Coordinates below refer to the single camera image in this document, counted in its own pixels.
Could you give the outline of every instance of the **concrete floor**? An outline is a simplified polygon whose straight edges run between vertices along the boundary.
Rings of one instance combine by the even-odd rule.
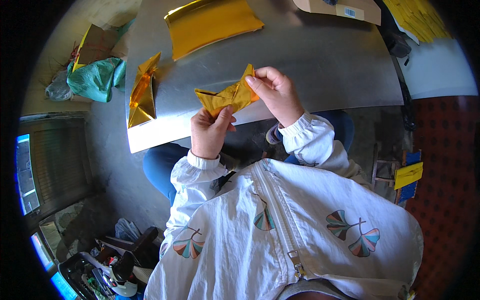
[[[87,147],[98,199],[112,208],[112,215],[133,221],[141,232],[150,226],[164,229],[170,215],[169,201],[143,173],[142,159],[147,150],[130,153],[125,95],[116,88],[112,93],[110,102],[92,103],[91,111],[85,117]],[[348,155],[363,168],[368,181],[372,177],[375,143],[378,143],[379,157],[383,159],[401,158],[402,147],[411,146],[403,129],[400,107],[354,108],[346,112],[355,124],[355,137]],[[264,138],[275,122],[265,120],[237,126],[236,133],[227,135],[224,152],[239,158],[243,165],[259,160],[264,150],[273,153],[273,158],[286,157],[281,144],[272,147]],[[189,144],[189,139],[179,144]],[[382,182],[376,185],[375,191],[389,200],[395,197],[393,190]]]

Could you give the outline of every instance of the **jacket cuff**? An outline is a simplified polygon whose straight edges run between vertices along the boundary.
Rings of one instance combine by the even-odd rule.
[[[305,111],[295,123],[286,128],[278,128],[278,130],[284,137],[291,138],[310,127],[311,123],[312,116]]]
[[[220,154],[216,157],[216,159],[205,159],[195,156],[190,149],[187,154],[187,161],[189,164],[200,170],[211,170],[218,167],[218,163],[220,162]]]

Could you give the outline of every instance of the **fingernail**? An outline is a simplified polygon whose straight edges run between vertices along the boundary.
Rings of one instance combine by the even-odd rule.
[[[255,82],[255,78],[250,75],[245,76],[245,80],[248,82],[248,84],[253,84]]]

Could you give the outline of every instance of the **blue jeans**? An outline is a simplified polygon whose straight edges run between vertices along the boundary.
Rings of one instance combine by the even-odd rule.
[[[329,110],[313,112],[313,115],[321,116],[327,119],[335,130],[335,140],[339,140],[346,151],[353,142],[355,127],[350,116],[342,110]],[[281,139],[282,135],[277,131],[277,136]],[[177,191],[170,182],[170,175],[173,166],[182,157],[188,154],[188,148],[178,144],[167,143],[150,148],[144,157],[144,173],[148,180],[170,200],[170,206],[173,205]],[[285,162],[299,165],[297,158],[290,155]]]

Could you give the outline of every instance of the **hand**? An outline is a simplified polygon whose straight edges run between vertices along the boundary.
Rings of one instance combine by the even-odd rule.
[[[293,82],[279,70],[260,68],[255,70],[255,77],[246,76],[245,80],[284,127],[292,125],[303,115],[304,109]]]
[[[237,119],[232,116],[233,106],[224,107],[214,120],[205,108],[190,119],[192,127],[192,153],[196,157],[216,159],[227,131],[237,131],[232,123]]]

